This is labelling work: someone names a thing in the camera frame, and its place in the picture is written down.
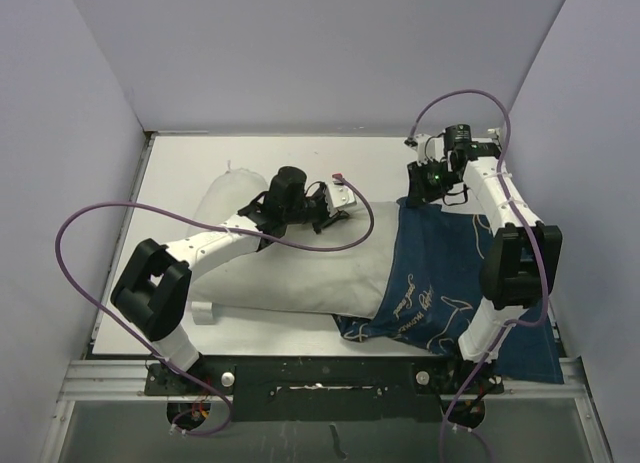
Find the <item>white pillow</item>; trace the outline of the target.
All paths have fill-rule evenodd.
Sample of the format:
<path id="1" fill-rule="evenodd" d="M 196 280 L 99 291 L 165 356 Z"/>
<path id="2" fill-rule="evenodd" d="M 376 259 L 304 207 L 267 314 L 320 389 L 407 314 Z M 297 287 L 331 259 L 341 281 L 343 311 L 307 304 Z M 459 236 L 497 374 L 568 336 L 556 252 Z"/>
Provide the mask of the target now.
<path id="1" fill-rule="evenodd" d="M 291 226 L 285 237 L 298 248 L 272 244 L 192 283 L 193 319 L 211 324 L 217 307 L 371 319 L 389 282 L 398 221 L 399 205 L 388 201 L 357 204 L 319 234 Z"/>

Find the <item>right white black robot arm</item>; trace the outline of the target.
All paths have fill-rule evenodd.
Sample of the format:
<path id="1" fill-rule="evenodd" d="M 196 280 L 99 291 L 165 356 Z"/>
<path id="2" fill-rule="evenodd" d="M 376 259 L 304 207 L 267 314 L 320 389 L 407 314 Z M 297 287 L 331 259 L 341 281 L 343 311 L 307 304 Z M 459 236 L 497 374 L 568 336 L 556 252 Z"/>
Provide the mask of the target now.
<path id="1" fill-rule="evenodd" d="M 457 124 L 405 144 L 416 153 L 407 166 L 408 205 L 443 201 L 461 186 L 465 198 L 479 203 L 492 233 L 479 275 L 481 303 L 458 339 L 462 357 L 445 367 L 448 385 L 466 392 L 481 379 L 477 362 L 495 360 L 516 321 L 536 304 L 547 304 L 563 236 L 522 199 L 496 140 L 475 139 L 469 126 Z"/>

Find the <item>dark blue embroidered pillowcase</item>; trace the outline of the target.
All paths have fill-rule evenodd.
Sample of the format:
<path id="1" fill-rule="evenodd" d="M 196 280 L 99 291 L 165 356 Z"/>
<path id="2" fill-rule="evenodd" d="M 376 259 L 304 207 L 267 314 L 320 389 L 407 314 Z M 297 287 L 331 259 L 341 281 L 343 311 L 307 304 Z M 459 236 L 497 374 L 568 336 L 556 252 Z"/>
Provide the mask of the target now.
<path id="1" fill-rule="evenodd" d="M 393 262 L 379 308 L 370 318 L 336 316 L 346 340 L 390 338 L 444 357 L 481 301 L 479 273 L 492 242 L 484 215 L 443 211 L 437 204 L 393 212 L 399 227 Z"/>

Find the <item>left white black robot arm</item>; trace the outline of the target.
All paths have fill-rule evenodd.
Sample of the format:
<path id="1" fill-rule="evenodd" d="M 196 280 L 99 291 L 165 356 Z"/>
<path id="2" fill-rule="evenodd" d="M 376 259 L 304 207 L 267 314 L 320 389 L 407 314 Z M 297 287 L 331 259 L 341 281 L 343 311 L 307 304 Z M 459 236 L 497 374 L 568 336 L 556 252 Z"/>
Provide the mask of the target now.
<path id="1" fill-rule="evenodd" d="M 158 243 L 148 238 L 134 249 L 110 295 L 111 304 L 169 365 L 168 382 L 180 393 L 200 388 L 200 354 L 182 326 L 190 285 L 235 258 L 282 242 L 292 225 L 315 233 L 347 218 L 356 193 L 340 175 L 306 190 L 299 168 L 278 170 L 267 189 L 229 218 L 182 240 Z"/>

